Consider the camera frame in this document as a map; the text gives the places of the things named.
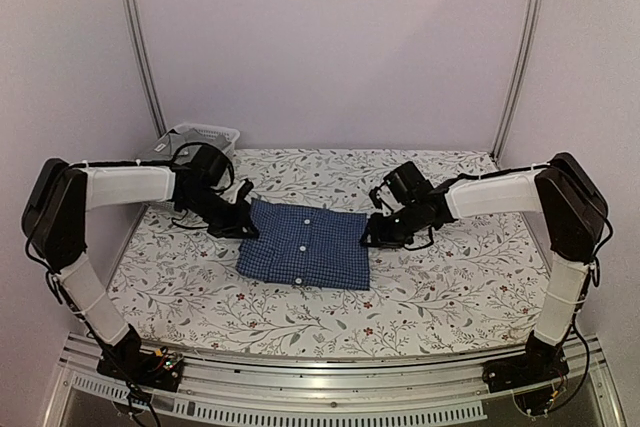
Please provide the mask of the blue plaid long sleeve shirt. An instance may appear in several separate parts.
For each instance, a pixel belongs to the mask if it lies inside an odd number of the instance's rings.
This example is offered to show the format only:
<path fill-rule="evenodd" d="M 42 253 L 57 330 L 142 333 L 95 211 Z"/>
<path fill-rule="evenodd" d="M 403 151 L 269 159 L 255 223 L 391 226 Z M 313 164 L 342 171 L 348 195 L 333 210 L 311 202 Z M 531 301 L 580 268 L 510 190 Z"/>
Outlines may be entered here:
<path fill-rule="evenodd" d="M 236 270 L 265 283 L 367 291 L 370 266 L 360 244 L 367 216 L 255 199 L 259 231 L 239 247 Z"/>

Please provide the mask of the white plastic basket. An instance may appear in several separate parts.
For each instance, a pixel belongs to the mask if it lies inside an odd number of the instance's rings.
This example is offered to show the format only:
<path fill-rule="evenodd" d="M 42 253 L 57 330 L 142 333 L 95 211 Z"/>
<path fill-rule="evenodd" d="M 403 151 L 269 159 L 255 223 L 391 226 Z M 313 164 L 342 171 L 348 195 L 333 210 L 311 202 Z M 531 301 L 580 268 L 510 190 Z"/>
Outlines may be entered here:
<path fill-rule="evenodd" d="M 186 143 L 200 142 L 219 149 L 232 158 L 240 131 L 234 128 L 207 124 L 181 123 L 143 148 L 134 158 L 140 160 L 169 161 L 175 152 Z"/>

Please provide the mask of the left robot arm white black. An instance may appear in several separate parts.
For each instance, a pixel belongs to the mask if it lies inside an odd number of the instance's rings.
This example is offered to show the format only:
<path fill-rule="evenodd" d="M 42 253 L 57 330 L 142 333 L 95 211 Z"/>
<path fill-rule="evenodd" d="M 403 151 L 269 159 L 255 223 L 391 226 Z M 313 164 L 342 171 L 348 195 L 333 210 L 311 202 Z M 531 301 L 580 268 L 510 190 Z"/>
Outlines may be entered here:
<path fill-rule="evenodd" d="M 50 158 L 42 166 L 21 218 L 26 257 L 41 265 L 54 295 L 104 346 L 111 366 L 128 381 L 148 373 L 148 359 L 133 346 L 139 336 L 106 293 L 91 265 L 86 241 L 89 212 L 115 206 L 169 202 L 199 217 L 215 238 L 256 239 L 244 181 L 233 199 L 221 180 L 235 169 L 217 147 L 184 143 L 167 160 L 68 163 Z"/>

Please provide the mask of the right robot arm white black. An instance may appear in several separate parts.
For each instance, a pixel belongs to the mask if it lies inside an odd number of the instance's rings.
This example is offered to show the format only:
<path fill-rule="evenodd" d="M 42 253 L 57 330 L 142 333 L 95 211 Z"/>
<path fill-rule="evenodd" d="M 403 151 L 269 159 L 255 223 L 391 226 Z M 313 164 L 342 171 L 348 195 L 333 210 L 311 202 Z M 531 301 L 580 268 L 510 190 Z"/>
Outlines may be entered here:
<path fill-rule="evenodd" d="M 576 158 L 567 152 L 529 167 L 487 174 L 462 173 L 433 185 L 412 162 L 382 182 L 400 209 L 390 208 L 378 189 L 369 197 L 376 213 L 360 239 L 367 248 L 413 249 L 416 233 L 433 233 L 458 220 L 490 214 L 536 213 L 550 242 L 551 274 L 543 307 L 526 342 L 517 374 L 537 383 L 552 371 L 555 352 L 573 328 L 590 287 L 601 283 L 599 251 L 614 229 L 607 201 Z"/>

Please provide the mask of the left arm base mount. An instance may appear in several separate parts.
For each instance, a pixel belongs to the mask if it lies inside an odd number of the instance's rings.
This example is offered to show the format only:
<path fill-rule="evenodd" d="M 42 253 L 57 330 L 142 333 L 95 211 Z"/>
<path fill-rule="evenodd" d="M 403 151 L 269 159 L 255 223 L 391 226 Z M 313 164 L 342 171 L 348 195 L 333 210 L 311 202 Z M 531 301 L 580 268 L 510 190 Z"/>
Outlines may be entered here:
<path fill-rule="evenodd" d="M 178 391 L 183 370 L 184 359 L 178 353 L 166 347 L 145 352 L 136 345 L 108 346 L 97 366 L 100 375 L 168 392 Z"/>

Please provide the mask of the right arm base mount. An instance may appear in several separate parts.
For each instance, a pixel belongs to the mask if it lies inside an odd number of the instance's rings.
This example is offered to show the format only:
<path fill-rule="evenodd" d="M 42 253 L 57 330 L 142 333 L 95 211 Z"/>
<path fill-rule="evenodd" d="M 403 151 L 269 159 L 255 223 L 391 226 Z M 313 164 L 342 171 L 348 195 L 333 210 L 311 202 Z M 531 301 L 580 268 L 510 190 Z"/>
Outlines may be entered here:
<path fill-rule="evenodd" d="M 495 393 L 560 379 L 568 373 L 562 350 L 535 348 L 484 363 L 482 381 Z"/>

